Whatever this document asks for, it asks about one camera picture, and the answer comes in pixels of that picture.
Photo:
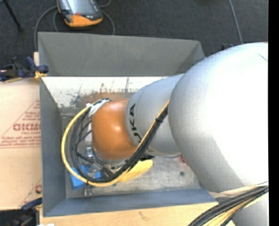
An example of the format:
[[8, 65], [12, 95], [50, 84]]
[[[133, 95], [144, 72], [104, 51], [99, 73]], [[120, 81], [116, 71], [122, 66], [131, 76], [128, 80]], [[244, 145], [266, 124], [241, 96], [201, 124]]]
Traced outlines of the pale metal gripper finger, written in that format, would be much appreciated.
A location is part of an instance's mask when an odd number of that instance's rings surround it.
[[92, 147], [86, 148], [86, 160], [88, 162], [94, 162], [95, 161], [95, 154]]
[[92, 164], [88, 168], [88, 176], [90, 177], [100, 177], [100, 169], [95, 164]]

